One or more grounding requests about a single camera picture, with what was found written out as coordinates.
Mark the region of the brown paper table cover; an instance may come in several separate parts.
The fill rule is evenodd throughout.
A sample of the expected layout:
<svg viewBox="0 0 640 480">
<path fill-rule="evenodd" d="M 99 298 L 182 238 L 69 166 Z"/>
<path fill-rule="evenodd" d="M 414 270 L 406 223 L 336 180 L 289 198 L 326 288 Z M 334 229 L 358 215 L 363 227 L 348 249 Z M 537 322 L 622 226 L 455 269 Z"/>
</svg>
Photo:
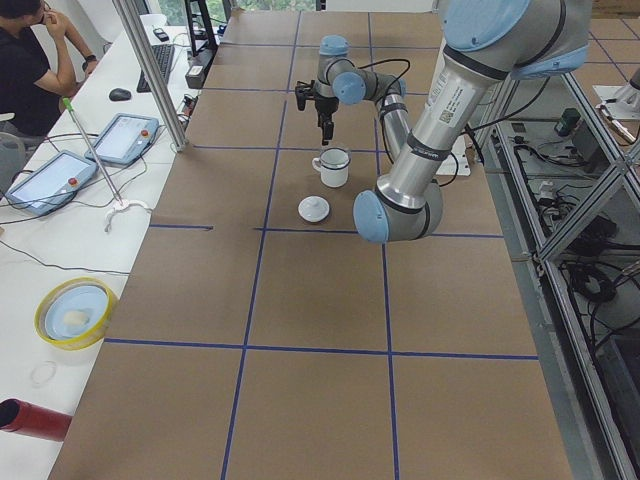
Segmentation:
<svg viewBox="0 0 640 480">
<path fill-rule="evenodd" d="M 322 185 L 320 39 L 405 74 L 418 115 L 429 14 L 231 21 L 112 317 L 55 479 L 568 479 L 572 473 L 484 171 L 428 238 L 352 220 L 389 168 L 371 104 L 342 106 L 348 182 Z M 308 196 L 330 213 L 298 214 Z"/>
</svg>

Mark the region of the white enamel mug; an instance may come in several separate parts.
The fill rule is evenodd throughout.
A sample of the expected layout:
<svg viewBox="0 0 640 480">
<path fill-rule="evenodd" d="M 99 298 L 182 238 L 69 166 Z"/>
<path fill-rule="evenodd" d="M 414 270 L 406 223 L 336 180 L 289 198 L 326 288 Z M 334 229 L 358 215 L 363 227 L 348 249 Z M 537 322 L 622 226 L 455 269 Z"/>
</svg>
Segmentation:
<svg viewBox="0 0 640 480">
<path fill-rule="evenodd" d="M 330 147 L 312 159 L 312 167 L 320 173 L 321 182 L 330 188 L 340 188 L 347 183 L 351 154 L 345 148 Z"/>
</svg>

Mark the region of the teach pendant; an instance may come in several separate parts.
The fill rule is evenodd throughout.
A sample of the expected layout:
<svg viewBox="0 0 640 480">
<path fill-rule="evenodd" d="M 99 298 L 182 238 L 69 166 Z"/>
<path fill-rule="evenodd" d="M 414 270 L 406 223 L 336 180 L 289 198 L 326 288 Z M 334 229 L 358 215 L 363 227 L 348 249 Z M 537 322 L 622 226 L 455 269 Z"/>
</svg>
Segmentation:
<svg viewBox="0 0 640 480">
<path fill-rule="evenodd" d="M 159 126 L 156 118 L 119 113 L 92 145 L 106 165 L 127 167 L 154 142 Z"/>
<path fill-rule="evenodd" d="M 9 204 L 36 216 L 67 204 L 96 174 L 97 164 L 62 150 L 7 192 Z"/>
</svg>

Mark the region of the near teach pendant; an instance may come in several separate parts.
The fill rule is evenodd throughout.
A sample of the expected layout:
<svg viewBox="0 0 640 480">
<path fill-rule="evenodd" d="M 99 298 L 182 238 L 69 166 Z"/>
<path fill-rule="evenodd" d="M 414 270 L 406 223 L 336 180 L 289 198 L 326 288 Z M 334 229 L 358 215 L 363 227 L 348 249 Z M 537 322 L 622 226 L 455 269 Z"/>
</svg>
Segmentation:
<svg viewBox="0 0 640 480">
<path fill-rule="evenodd" d="M 62 150 L 7 192 L 9 204 L 36 216 L 67 204 L 96 174 L 97 164 Z"/>
</svg>

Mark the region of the black computer mouse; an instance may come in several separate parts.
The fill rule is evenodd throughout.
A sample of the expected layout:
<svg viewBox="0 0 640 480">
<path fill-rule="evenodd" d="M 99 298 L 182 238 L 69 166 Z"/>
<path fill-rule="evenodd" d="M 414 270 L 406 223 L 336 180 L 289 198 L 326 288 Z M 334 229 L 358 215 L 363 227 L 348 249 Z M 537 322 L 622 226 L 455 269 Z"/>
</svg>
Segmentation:
<svg viewBox="0 0 640 480">
<path fill-rule="evenodd" d="M 131 92 L 123 88 L 114 88 L 109 92 L 109 100 L 113 102 L 128 101 L 131 98 Z"/>
</svg>

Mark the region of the red cylinder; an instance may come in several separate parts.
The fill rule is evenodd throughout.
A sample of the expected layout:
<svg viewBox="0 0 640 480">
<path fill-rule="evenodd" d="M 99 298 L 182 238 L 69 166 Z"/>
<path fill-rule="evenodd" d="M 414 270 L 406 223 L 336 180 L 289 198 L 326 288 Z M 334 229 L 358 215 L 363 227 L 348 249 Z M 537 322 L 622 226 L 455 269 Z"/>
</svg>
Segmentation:
<svg viewBox="0 0 640 480">
<path fill-rule="evenodd" d="M 72 416 L 23 400 L 1 402 L 1 430 L 45 440 L 62 442 Z"/>
</svg>

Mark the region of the aluminium frame post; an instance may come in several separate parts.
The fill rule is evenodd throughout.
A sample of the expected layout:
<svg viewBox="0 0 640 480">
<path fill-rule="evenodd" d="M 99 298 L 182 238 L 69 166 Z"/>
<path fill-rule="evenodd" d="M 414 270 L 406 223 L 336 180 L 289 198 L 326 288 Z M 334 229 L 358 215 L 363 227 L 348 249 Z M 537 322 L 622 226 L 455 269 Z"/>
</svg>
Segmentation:
<svg viewBox="0 0 640 480">
<path fill-rule="evenodd" d="M 140 68 L 151 88 L 156 107 L 170 134 L 172 144 L 177 152 L 182 152 L 187 145 L 187 138 L 174 110 L 168 87 L 155 60 L 151 44 L 135 2 L 130 0 L 113 0 L 112 3 L 122 21 Z"/>
</svg>

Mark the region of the seated person black shirt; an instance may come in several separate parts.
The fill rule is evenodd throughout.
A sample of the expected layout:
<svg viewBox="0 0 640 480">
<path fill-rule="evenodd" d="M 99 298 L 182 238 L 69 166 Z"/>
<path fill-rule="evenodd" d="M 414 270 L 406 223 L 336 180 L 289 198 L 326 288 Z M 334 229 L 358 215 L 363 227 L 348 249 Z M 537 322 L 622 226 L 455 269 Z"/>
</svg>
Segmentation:
<svg viewBox="0 0 640 480">
<path fill-rule="evenodd" d="M 35 25 L 45 26 L 54 42 L 56 70 L 34 34 Z M 1 3 L 1 112 L 13 116 L 1 122 L 3 132 L 39 138 L 55 125 L 63 99 L 80 88 L 69 45 L 83 56 L 83 71 L 91 75 L 98 59 L 66 15 L 44 1 Z"/>
</svg>

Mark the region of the yellow tape roll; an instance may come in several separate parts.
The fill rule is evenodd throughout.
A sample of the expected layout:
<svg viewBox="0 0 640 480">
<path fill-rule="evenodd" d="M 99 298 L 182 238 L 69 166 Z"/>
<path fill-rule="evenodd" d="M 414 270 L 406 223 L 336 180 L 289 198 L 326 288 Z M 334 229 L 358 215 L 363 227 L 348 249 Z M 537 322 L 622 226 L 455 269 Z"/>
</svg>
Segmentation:
<svg viewBox="0 0 640 480">
<path fill-rule="evenodd" d="M 104 282 L 79 277 L 51 290 L 36 309 L 34 328 L 50 345 L 66 351 L 87 348 L 101 340 L 119 302 Z"/>
</svg>

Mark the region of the white mug lid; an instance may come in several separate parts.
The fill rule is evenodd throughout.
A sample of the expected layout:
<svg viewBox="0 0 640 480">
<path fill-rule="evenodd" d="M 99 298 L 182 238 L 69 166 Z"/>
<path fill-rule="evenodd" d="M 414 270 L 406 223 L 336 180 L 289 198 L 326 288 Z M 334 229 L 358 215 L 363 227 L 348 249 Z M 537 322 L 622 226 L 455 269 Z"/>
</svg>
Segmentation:
<svg viewBox="0 0 640 480">
<path fill-rule="evenodd" d="M 319 223 L 326 219 L 329 213 L 330 205 L 328 201 L 320 196 L 305 197 L 298 205 L 299 216 L 309 223 Z"/>
</svg>

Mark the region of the far teach pendant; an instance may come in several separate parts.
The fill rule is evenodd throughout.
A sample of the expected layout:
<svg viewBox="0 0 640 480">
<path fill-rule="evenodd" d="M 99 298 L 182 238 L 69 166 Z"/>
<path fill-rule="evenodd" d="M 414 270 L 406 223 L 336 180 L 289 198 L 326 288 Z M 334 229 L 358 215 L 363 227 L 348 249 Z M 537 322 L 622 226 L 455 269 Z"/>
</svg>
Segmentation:
<svg viewBox="0 0 640 480">
<path fill-rule="evenodd" d="M 92 145 L 106 165 L 127 167 L 154 142 L 159 126 L 156 118 L 119 113 Z"/>
</svg>

